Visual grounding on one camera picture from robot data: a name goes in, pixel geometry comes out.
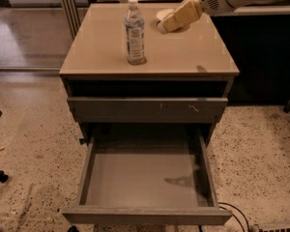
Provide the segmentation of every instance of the floor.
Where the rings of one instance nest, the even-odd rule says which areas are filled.
[[[60,10],[0,9],[0,37],[0,66],[60,66],[72,41]],[[74,205],[87,149],[78,143],[81,132],[66,98],[56,75],[0,73],[0,146],[6,147],[0,169],[10,176],[0,184],[0,231],[59,232],[71,226],[60,211]],[[219,202],[240,208],[250,224],[290,222],[290,114],[281,106],[228,106],[208,156]],[[195,226],[77,227],[85,232],[198,231]],[[231,218],[204,231],[241,228]]]

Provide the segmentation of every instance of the clear bottle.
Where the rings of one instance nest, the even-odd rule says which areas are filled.
[[[138,10],[138,0],[128,0],[128,11],[125,15],[127,33],[127,60],[132,65],[146,62],[144,55],[144,18]]]

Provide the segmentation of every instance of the table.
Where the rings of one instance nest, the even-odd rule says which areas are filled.
[[[60,71],[88,144],[72,223],[222,225],[206,147],[239,71],[211,19],[162,35],[140,4],[147,63],[126,59],[125,4],[91,5]]]

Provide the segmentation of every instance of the wooden tabletop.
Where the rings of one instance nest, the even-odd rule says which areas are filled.
[[[60,71],[61,75],[213,76],[237,75],[233,59],[211,19],[203,14],[188,28],[163,35],[157,12],[177,4],[139,4],[145,20],[147,63],[127,61],[127,4],[90,6]]]

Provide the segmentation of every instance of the black cable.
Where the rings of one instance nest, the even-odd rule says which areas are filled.
[[[228,210],[228,209],[226,209],[226,208],[224,208],[224,207],[221,207],[221,206],[219,206],[222,210]],[[236,217],[234,214],[232,214],[232,216],[236,219],[236,221],[238,221],[239,222],[239,224],[241,225],[241,228],[242,228],[242,230],[243,230],[243,232],[246,232],[245,231],[245,229],[244,229],[244,227],[243,227],[243,225],[242,225],[242,223],[240,222],[240,220],[239,220],[239,218],[238,217]]]
[[[232,208],[234,208],[235,210],[237,210],[244,218],[245,222],[246,222],[246,226],[247,226],[247,231],[249,232],[249,223],[248,223],[248,220],[246,218],[246,216],[244,215],[244,213],[239,209],[237,208],[236,206],[234,205],[231,205],[229,203],[224,203],[224,202],[218,202],[219,205],[226,205],[226,206],[230,206]]]

